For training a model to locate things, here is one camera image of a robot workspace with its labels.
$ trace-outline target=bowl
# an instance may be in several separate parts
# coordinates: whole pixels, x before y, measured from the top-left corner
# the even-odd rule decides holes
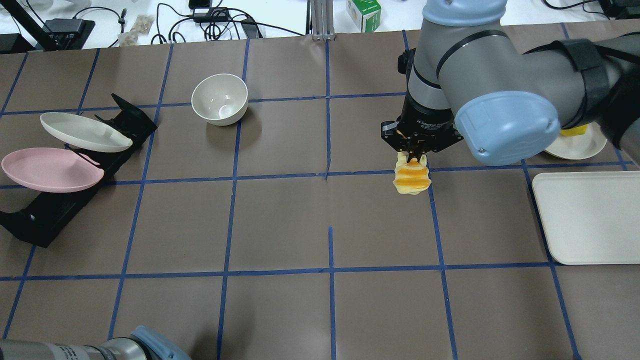
[[[202,80],[191,94],[191,107],[199,117],[217,126],[231,125],[249,104],[244,81],[233,74],[216,74]]]

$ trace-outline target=green and white box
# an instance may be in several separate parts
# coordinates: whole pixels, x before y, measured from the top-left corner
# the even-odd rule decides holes
[[[347,12],[361,33],[372,33],[380,26],[382,6],[377,0],[347,0]]]

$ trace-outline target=brown table surface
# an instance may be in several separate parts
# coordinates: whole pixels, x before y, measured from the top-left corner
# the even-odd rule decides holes
[[[506,27],[519,51],[638,30]],[[492,168],[459,143],[429,157],[430,191],[397,194],[379,126],[399,115],[396,59],[418,36],[0,56],[0,156],[62,147],[39,114],[109,119],[111,92],[159,126],[48,249],[0,228],[3,338],[98,345],[143,324],[193,359],[637,359],[640,266],[554,262],[529,187],[635,165],[607,145]],[[251,99],[227,127],[189,105],[221,72]],[[0,174],[3,211],[36,194]]]

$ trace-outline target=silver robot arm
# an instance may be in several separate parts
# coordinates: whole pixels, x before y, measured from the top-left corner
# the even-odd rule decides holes
[[[487,165],[548,147],[560,129],[597,121],[640,163],[640,33],[562,40],[516,51],[500,26],[506,0],[429,0],[407,75],[401,116],[382,138],[408,161],[462,140]]]

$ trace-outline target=metal bracket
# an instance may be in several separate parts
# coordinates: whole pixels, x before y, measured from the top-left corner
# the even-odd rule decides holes
[[[311,14],[311,38],[333,40],[333,0],[308,0]]]

